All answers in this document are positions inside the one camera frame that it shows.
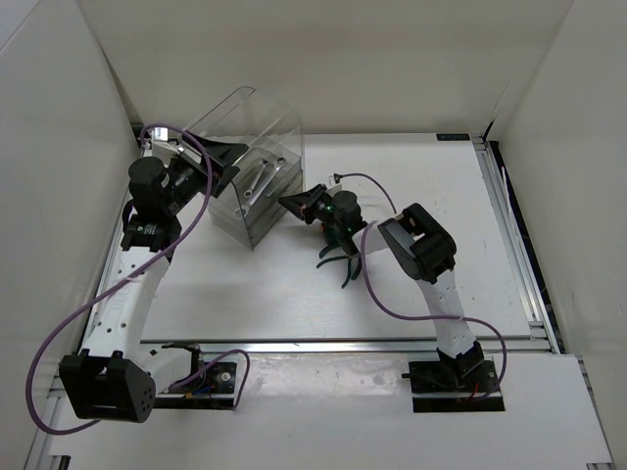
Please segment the small ratchet wrench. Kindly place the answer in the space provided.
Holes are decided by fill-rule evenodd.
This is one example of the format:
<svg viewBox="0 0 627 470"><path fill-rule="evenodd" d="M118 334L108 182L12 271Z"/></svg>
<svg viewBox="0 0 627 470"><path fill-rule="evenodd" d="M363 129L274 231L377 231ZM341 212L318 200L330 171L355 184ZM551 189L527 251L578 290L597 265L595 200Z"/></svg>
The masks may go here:
<svg viewBox="0 0 627 470"><path fill-rule="evenodd" d="M260 161L259 168L256 170L254 178L252 179L249 187L244 191L245 198L249 199L253 195L253 192L255 191L257 185L259 184L267 165L268 165L268 160Z"/></svg>

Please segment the clear plastic drawer organizer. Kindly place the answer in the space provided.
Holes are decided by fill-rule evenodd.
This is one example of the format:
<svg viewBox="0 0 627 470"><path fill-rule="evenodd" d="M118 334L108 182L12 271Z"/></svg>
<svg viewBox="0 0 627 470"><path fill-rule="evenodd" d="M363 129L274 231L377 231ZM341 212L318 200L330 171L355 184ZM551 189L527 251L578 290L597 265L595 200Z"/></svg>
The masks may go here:
<svg viewBox="0 0 627 470"><path fill-rule="evenodd" d="M304 190L305 143L297 111L241 86L186 129L235 171L210 199L213 224L255 249L285 214L278 200Z"/></svg>

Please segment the large ratchet wrench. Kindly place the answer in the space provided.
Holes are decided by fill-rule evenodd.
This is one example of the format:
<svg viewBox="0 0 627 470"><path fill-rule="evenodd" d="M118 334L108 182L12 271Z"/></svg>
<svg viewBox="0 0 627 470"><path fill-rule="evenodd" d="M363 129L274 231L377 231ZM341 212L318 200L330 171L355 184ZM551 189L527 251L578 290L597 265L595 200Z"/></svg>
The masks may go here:
<svg viewBox="0 0 627 470"><path fill-rule="evenodd" d="M239 209L234 211L234 216L236 219L244 219L248 214L251 207L256 203L258 198L262 195L266 187L269 185L271 180L277 175L277 173L285 166L286 159L283 157L279 157L274 161L268 161L268 165L265 168L265 172L257 185L253 195L247 199L244 205L242 205Z"/></svg>

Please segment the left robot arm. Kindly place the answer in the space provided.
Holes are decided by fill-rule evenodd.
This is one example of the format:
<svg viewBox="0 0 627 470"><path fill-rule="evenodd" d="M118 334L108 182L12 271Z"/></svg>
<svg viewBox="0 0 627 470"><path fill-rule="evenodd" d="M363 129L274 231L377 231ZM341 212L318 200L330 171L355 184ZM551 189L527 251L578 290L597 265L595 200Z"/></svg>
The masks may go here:
<svg viewBox="0 0 627 470"><path fill-rule="evenodd" d="M239 172L249 147L203 138L189 131L183 150L164 163L144 156L128 169L130 199L122 211L117 278L99 303L98 318L78 353L68 354L59 374L76 417L142 423L160 394L211 393L219 368L197 346L141 346L148 312L186 230L179 213L197 195L218 197Z"/></svg>

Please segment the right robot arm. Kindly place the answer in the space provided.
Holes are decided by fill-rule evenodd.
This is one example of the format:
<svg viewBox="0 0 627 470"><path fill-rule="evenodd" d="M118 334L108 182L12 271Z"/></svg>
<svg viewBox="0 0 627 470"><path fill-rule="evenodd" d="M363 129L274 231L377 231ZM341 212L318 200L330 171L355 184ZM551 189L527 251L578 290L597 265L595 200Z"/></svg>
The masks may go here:
<svg viewBox="0 0 627 470"><path fill-rule="evenodd" d="M358 196L347 190L332 193L325 185L278 199L286 210L310 225L320 223L326 246L318 257L320 266L333 261L347 263L347 281L365 274L362 254L355 237L362 235L366 221ZM452 235L420 204L414 203L381 223L378 250L391 251L405 275L416 282L436 329L440 362L438 385L460 392L470 385L484 354L471 332L455 284L457 245Z"/></svg>

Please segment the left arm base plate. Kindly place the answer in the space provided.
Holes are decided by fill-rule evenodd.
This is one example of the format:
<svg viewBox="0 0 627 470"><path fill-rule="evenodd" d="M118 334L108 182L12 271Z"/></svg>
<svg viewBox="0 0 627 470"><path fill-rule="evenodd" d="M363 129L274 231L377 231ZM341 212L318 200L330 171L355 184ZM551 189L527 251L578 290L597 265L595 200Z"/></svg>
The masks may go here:
<svg viewBox="0 0 627 470"><path fill-rule="evenodd" d="M166 343L159 353L182 353L181 372L156 396L154 407L169 410L235 410L242 399L252 361L241 349L217 354L196 344Z"/></svg>

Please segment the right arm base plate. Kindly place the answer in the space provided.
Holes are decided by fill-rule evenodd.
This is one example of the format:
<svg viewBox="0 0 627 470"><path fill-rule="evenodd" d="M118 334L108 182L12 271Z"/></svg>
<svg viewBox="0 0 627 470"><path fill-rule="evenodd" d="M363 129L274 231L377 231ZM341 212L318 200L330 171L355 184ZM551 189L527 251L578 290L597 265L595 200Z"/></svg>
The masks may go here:
<svg viewBox="0 0 627 470"><path fill-rule="evenodd" d="M439 361L411 361L401 377L410 383L414 413L503 412L504 398L492 360L456 382Z"/></svg>

